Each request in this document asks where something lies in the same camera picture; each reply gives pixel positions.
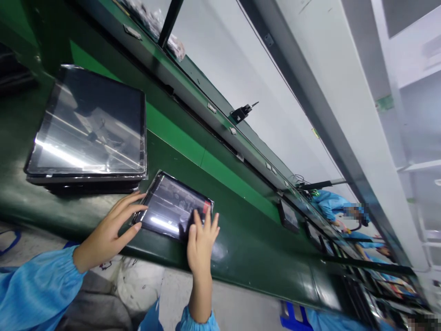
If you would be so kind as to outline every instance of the person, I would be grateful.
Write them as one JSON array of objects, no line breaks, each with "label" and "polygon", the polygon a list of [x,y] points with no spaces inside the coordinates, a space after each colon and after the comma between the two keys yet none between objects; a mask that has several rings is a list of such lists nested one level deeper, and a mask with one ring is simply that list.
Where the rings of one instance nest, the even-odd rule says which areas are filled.
[{"label": "person", "polygon": [[354,217],[359,222],[360,226],[367,226],[370,222],[369,215],[364,211],[360,204],[350,203],[338,194],[325,190],[316,190],[312,199],[318,204],[322,214],[334,226],[339,226],[335,215],[340,213]]},{"label": "person", "polygon": [[[370,237],[367,234],[363,234],[361,232],[352,232],[351,231],[349,233],[347,230],[344,230],[342,235],[347,238],[355,238],[355,239],[368,239],[368,240],[375,239],[375,238]],[[359,241],[359,242],[355,243],[354,246],[357,249],[357,251],[361,254],[363,259],[366,261],[371,261],[372,258],[366,254],[365,249],[375,248],[378,253],[380,253],[384,257],[387,257],[392,263],[396,263],[394,257],[390,253],[389,248],[384,243]]]},{"label": "person", "polygon": [[[79,292],[87,271],[118,254],[140,230],[141,223],[137,223],[118,236],[118,231],[132,214],[147,209],[144,205],[132,204],[144,196],[135,192],[118,201],[81,245],[46,252],[19,268],[2,270],[0,330],[59,330],[59,323]],[[220,230],[218,220],[219,214],[216,214],[211,222],[210,211],[207,211],[202,225],[199,213],[194,211],[195,224],[189,229],[187,244],[193,288],[176,330],[219,330],[211,309],[210,270],[211,251]],[[158,320],[158,304],[156,302],[149,309],[139,330],[163,330]],[[102,314],[106,309],[87,306],[83,312],[91,308],[96,314]],[[113,326],[93,330],[109,329],[122,330]]]},{"label": "person", "polygon": [[[360,232],[351,232],[351,233],[345,232],[345,233],[343,233],[343,236],[349,237],[349,238],[356,238],[356,239],[371,239],[371,240],[375,239],[373,237],[370,237],[366,234],[362,234]],[[385,263],[385,264],[390,264],[390,262],[396,263],[394,257],[390,253],[389,248],[384,243],[360,241],[360,242],[357,242],[356,244],[354,244],[354,246],[357,249],[357,251],[361,254],[361,256],[363,257],[363,259],[365,261],[371,261],[371,262],[375,262],[375,263]],[[380,253],[384,257],[387,257],[388,260],[384,260],[379,257],[369,255],[365,251],[365,249],[368,249],[368,248],[375,248],[378,253]],[[401,292],[402,294],[413,295],[415,293],[415,290],[407,282],[403,281],[401,278],[398,278],[398,277],[395,277],[395,276],[392,276],[389,274],[385,274],[385,273],[380,273],[380,275],[384,278],[384,280],[386,280],[388,282],[397,283],[397,284],[403,286],[404,289],[399,290],[399,292]]]}]

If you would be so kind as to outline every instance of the tablet screen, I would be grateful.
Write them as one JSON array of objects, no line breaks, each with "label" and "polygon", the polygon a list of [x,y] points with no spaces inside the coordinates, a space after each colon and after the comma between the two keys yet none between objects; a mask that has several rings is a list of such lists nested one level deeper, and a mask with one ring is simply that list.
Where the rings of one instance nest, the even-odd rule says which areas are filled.
[{"label": "tablet screen", "polygon": [[55,80],[26,172],[143,174],[145,94],[73,65]]},{"label": "tablet screen", "polygon": [[135,216],[134,223],[142,222],[142,227],[172,238],[186,241],[188,230],[194,223],[193,210],[197,209],[204,222],[208,208],[213,209],[213,201],[161,172],[156,177],[152,189],[145,198],[148,210]]},{"label": "tablet screen", "polygon": [[290,223],[291,226],[298,229],[299,228],[299,221],[297,220],[297,216],[296,216],[294,210],[290,206],[288,206],[288,204],[286,202],[284,202],[283,200],[280,200],[280,202],[282,204],[282,210],[284,213],[285,221]]}]

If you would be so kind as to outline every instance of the green conveyor belt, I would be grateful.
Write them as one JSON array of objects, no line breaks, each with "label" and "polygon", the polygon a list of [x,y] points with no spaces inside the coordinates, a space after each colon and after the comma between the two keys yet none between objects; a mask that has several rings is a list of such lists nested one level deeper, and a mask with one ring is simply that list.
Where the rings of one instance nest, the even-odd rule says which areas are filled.
[{"label": "green conveyor belt", "polygon": [[[74,63],[142,89],[147,96],[147,189],[158,169],[215,201],[220,235],[217,280],[307,306],[353,315],[337,266],[321,262],[304,231],[280,224],[277,195],[148,75],[62,1],[0,3],[0,41],[30,68],[39,86],[0,99],[1,220],[83,240],[120,195],[56,197],[26,182],[33,145],[59,64]],[[188,270],[185,247],[142,230],[124,254]]]}]

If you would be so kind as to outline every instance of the blue plastic chair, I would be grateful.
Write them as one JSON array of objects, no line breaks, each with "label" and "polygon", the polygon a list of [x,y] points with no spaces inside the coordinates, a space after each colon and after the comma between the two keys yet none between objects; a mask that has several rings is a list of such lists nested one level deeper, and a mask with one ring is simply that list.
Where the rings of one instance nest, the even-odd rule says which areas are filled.
[{"label": "blue plastic chair", "polygon": [[308,322],[308,318],[306,317],[305,307],[299,306],[300,312],[302,313],[303,322],[299,322],[295,319],[294,314],[294,306],[290,302],[286,302],[286,308],[288,310],[288,318],[284,316],[280,316],[280,322],[282,326],[288,330],[300,330],[300,331],[312,331],[313,328],[311,324]]}]

